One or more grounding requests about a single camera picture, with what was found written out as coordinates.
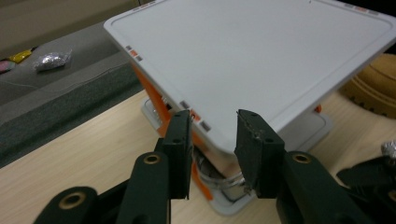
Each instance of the gray fabric surface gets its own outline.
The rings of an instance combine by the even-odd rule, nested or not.
[[[65,67],[34,70],[39,56],[69,50],[72,60]],[[0,167],[142,90],[102,23],[40,46],[0,75]]]

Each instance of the white lid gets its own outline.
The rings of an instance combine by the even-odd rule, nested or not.
[[[236,111],[276,132],[395,41],[393,17],[331,0],[164,0],[105,23],[194,130],[233,153]]]

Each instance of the black mechanical part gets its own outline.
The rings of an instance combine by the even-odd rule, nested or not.
[[[170,223],[170,200],[189,196],[191,151],[190,112],[180,111],[154,152],[137,158],[130,179],[100,195],[89,187],[67,189],[49,202],[35,224]]]
[[[150,152],[137,158],[120,204],[117,224],[170,223],[168,158]]]
[[[238,110],[235,155],[247,186],[258,198],[275,198],[285,142],[258,114]]]
[[[361,210],[376,223],[396,219],[396,164],[389,156],[341,170],[337,177]]]
[[[374,223],[315,157],[304,152],[288,152],[282,175],[304,223]]]
[[[89,187],[74,187],[56,195],[37,217],[35,224],[97,223],[97,193]]]
[[[155,149],[169,159],[170,199],[189,198],[192,149],[190,112],[180,111],[172,117],[162,147]]]

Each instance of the yellow object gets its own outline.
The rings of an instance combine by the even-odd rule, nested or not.
[[[341,91],[357,105],[396,119],[396,55],[380,55]]]
[[[27,57],[29,57],[32,54],[32,50],[28,49],[26,51],[17,53],[15,55],[9,56],[7,59],[14,62],[14,63],[21,63],[23,60],[25,60]]]

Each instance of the wooden table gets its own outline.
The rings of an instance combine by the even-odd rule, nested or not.
[[[32,223],[64,189],[90,186],[98,193],[129,178],[135,159],[152,151],[158,135],[140,111],[144,91],[0,169],[0,222]],[[331,132],[310,152],[332,175],[381,155],[396,139],[396,119],[352,104],[339,92],[322,103]],[[275,200],[253,200],[231,217],[217,214],[191,182],[189,201],[172,201],[172,223],[279,223]]]

